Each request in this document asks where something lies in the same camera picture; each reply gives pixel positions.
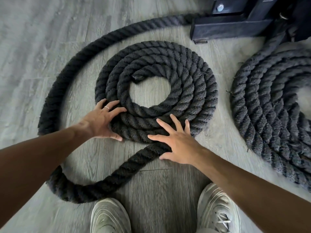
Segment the shoe laces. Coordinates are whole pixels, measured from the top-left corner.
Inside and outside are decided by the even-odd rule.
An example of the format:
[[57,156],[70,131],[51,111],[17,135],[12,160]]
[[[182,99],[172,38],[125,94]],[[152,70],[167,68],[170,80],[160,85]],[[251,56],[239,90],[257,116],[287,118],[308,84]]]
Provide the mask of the shoe laces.
[[[228,218],[227,214],[225,214],[224,212],[218,212],[216,213],[216,216],[217,223],[215,224],[215,229],[221,233],[230,233],[229,223],[231,223],[231,220]],[[226,231],[222,231],[220,229],[220,226],[224,226]]]

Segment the bolt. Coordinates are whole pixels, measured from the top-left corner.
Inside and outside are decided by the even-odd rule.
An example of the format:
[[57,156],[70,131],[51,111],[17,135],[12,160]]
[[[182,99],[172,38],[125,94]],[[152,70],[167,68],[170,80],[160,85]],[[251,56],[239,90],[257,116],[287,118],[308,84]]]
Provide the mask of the bolt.
[[223,4],[219,4],[219,6],[217,7],[217,11],[221,12],[224,9],[224,5]]

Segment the forearm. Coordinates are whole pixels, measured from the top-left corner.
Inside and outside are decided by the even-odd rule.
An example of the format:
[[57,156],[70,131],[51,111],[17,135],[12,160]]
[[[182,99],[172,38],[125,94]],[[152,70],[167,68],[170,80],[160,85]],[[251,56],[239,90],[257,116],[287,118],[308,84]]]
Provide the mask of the forearm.
[[65,158],[91,138],[82,125],[0,150],[0,227],[41,187]]
[[311,203],[203,149],[193,165],[218,185],[263,232],[307,232]]

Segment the battle rope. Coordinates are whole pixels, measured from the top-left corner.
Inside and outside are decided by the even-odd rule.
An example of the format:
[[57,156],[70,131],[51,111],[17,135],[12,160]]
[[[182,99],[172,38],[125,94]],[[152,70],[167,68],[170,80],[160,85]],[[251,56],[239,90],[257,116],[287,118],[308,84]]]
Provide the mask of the battle rope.
[[311,86],[311,51],[274,54],[283,37],[270,39],[236,73],[231,109],[247,147],[311,191],[311,121],[296,102],[298,89]]
[[[114,43],[130,36],[157,28],[188,25],[196,15],[177,15],[131,24],[90,43],[78,52],[57,76],[43,106],[39,135],[58,130],[61,105],[69,85],[87,62]],[[133,103],[129,96],[131,81],[138,83],[147,77],[165,77],[171,92],[159,105],[146,108]],[[63,174],[61,166],[51,174],[47,185],[62,200],[74,203],[92,202],[104,198],[124,185],[148,162],[169,151],[166,144],[152,142],[148,134],[165,134],[156,118],[171,124],[173,113],[184,124],[190,121],[192,135],[199,134],[212,118],[217,104],[217,84],[212,70],[195,52],[177,43],[142,42],[128,46],[113,56],[103,67],[95,87],[95,101],[120,100],[127,108],[111,122],[111,129],[122,137],[151,143],[138,151],[104,180],[90,185],[74,184]]]

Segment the floor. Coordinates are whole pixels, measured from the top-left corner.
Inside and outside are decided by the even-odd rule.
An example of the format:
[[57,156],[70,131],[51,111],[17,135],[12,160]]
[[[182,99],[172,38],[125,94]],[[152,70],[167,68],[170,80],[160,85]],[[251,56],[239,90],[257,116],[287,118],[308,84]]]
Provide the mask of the floor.
[[[0,148],[36,137],[44,99],[66,62],[86,44],[130,23],[176,13],[208,11],[211,0],[0,0]],[[190,27],[144,33],[110,47],[79,74],[68,94],[63,126],[77,122],[94,107],[95,81],[101,67],[124,47],[165,40],[197,52],[212,68],[219,102],[209,128],[197,136],[205,147],[231,163],[311,201],[311,193],[276,174],[247,150],[231,118],[229,93],[240,63],[258,51],[263,38],[220,39],[205,45],[189,40]],[[296,46],[311,46],[309,42]],[[151,106],[169,94],[169,83],[151,78],[131,85],[131,97]],[[150,91],[158,92],[157,97]],[[299,102],[311,117],[311,93]],[[80,184],[102,180],[144,147],[130,141],[93,139],[64,163],[67,176]],[[187,165],[155,160],[115,193],[129,213],[136,233],[189,233],[196,230],[196,205],[210,181]],[[43,185],[0,230],[4,232],[88,232],[94,203],[76,205],[54,196]],[[244,233],[260,232],[240,212]]]

